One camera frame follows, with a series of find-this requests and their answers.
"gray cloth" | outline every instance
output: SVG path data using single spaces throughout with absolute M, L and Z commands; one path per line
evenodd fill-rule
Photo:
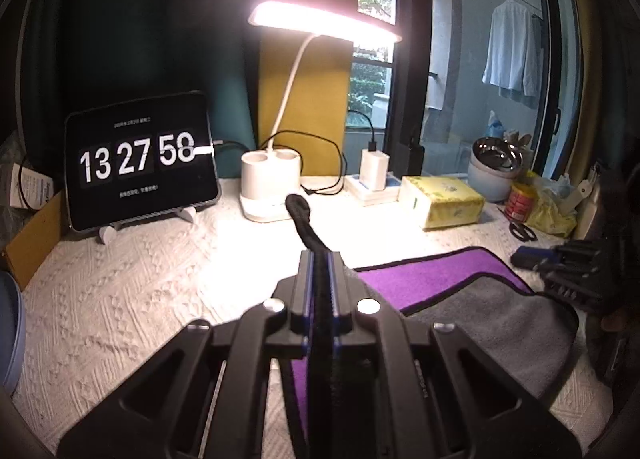
M 537 398 L 563 379 L 578 329 L 577 317 L 557 301 L 523 295 L 491 277 L 474 280 L 410 317 L 428 325 L 459 325 Z

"hanging shirt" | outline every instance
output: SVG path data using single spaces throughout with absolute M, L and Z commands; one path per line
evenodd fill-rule
M 492 15 L 482 81 L 500 87 L 501 96 L 535 108 L 540 89 L 538 52 L 532 13 L 507 0 Z

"window handle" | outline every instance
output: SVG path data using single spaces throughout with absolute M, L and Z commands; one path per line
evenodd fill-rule
M 556 135 L 558 133 L 558 130 L 560 129 L 561 119 L 562 119 L 562 110 L 560 110 L 560 108 L 556 108 L 556 124 L 554 126 L 553 135 Z

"clock digit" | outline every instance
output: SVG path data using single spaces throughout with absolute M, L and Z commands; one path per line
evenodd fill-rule
M 95 176 L 98 179 L 107 179 L 111 175 L 111 164 L 109 163 L 109 149 L 102 146 L 95 152 L 95 158 L 99 159 L 100 167 L 104 170 L 96 170 Z
M 193 161 L 193 158 L 196 157 L 195 152 L 193 152 L 193 148 L 195 146 L 193 135 L 189 134 L 189 132 L 182 132 L 178 134 L 176 144 L 178 145 L 178 158 L 180 158 L 180 161 L 183 163 Z M 189 151 L 189 155 L 184 155 L 187 150 Z
M 171 166 L 175 163 L 175 158 L 177 154 L 175 153 L 175 148 L 172 144 L 167 143 L 166 141 L 172 141 L 174 139 L 174 134 L 161 135 L 159 138 L 160 142 L 160 162 L 165 166 Z M 169 152 L 170 156 L 165 157 L 164 152 Z
M 142 157 L 140 158 L 140 164 L 138 165 L 138 171 L 142 172 L 145 169 L 146 154 L 148 154 L 149 152 L 149 147 L 151 146 L 151 139 L 149 137 L 147 137 L 146 139 L 137 139 L 133 142 L 133 145 L 145 147 L 142 150 Z
M 124 156 L 124 160 L 123 160 L 122 164 L 120 165 L 120 169 L 118 170 L 118 175 L 130 174 L 131 172 L 133 172 L 135 170 L 135 168 L 133 168 L 132 166 L 127 166 L 127 163 L 131 159 L 131 154 L 133 154 L 133 149 L 131 148 L 130 143 L 127 143 L 126 141 L 120 143 L 120 145 L 118 146 L 118 151 L 117 151 L 118 155 L 120 155 L 123 150 L 127 151 L 127 155 Z
M 84 174 L 86 176 L 86 183 L 91 182 L 91 165 L 89 165 L 89 151 L 84 152 L 80 158 L 80 164 L 84 165 Z

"yellow curtain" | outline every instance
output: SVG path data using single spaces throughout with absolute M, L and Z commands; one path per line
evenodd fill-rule
M 295 0 L 298 3 L 356 10 L 358 0 Z M 258 139 L 271 134 L 273 121 L 293 64 L 305 34 L 265 28 L 260 42 L 258 88 Z M 347 93 L 351 74 L 353 44 L 334 38 L 314 39 L 302 58 L 281 130 L 300 130 L 331 139 L 342 148 Z M 331 144 L 283 134 L 276 144 L 298 150 L 304 160 L 305 175 L 338 175 L 340 160 Z
M 589 171 L 602 101 L 602 23 L 597 0 L 576 0 L 582 43 L 582 97 L 566 171 L 577 185 Z

